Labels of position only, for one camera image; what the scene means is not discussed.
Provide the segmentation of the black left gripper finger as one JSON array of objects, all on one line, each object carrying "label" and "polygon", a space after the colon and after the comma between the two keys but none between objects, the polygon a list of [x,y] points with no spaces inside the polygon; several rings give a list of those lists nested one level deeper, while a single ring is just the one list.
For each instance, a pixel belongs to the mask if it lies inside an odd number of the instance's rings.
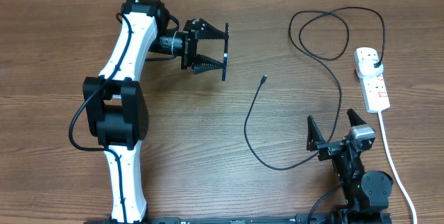
[{"label": "black left gripper finger", "polygon": [[224,64],[206,55],[197,54],[194,58],[193,74],[201,74],[206,71],[224,69]]},{"label": "black left gripper finger", "polygon": [[206,21],[200,21],[198,26],[199,40],[226,40],[228,34],[222,30],[215,28]]}]

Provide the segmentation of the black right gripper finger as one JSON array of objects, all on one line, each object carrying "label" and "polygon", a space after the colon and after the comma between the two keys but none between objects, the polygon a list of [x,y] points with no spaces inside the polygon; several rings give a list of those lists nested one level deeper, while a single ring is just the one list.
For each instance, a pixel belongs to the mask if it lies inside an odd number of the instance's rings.
[{"label": "black right gripper finger", "polygon": [[307,117],[308,135],[307,135],[307,150],[318,150],[318,146],[325,143],[321,131],[319,130],[313,116]]},{"label": "black right gripper finger", "polygon": [[351,127],[361,126],[366,124],[366,122],[352,108],[347,110],[347,115]]}]

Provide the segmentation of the blue Samsung Galaxy smartphone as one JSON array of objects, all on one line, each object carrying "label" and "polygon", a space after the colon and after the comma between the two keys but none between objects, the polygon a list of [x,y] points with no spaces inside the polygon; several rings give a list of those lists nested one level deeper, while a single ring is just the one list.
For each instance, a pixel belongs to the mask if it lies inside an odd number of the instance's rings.
[{"label": "blue Samsung Galaxy smartphone", "polygon": [[223,51],[223,68],[222,68],[222,81],[226,79],[227,65],[228,65],[228,41],[229,41],[230,28],[229,24],[225,23],[225,42]]}]

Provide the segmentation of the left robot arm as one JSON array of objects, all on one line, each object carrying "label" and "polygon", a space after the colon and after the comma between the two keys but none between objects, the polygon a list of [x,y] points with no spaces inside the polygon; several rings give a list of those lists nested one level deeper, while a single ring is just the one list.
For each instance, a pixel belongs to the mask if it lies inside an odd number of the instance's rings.
[{"label": "left robot arm", "polygon": [[154,61],[181,58],[181,69],[194,74],[226,71],[228,50],[223,61],[197,52],[201,40],[229,40],[229,30],[219,30],[204,19],[189,19],[184,28],[169,28],[179,21],[160,0],[126,0],[116,18],[121,32],[108,63],[97,77],[83,83],[89,131],[98,139],[98,152],[108,161],[113,208],[109,223],[147,223],[148,203],[142,189],[141,149],[148,132],[148,108],[140,78],[143,66]]}]

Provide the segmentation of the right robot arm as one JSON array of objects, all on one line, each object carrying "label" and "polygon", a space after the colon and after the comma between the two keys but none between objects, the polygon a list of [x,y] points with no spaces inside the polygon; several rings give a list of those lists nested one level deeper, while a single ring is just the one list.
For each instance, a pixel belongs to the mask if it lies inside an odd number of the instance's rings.
[{"label": "right robot arm", "polygon": [[[321,197],[307,215],[308,223],[390,223],[389,206],[393,178],[383,171],[366,171],[361,154],[370,150],[375,130],[349,109],[349,133],[339,141],[325,141],[312,116],[307,117],[307,150],[317,151],[320,161],[330,160],[339,185]],[[326,198],[341,189],[344,205],[336,205],[325,214],[314,211]]]}]

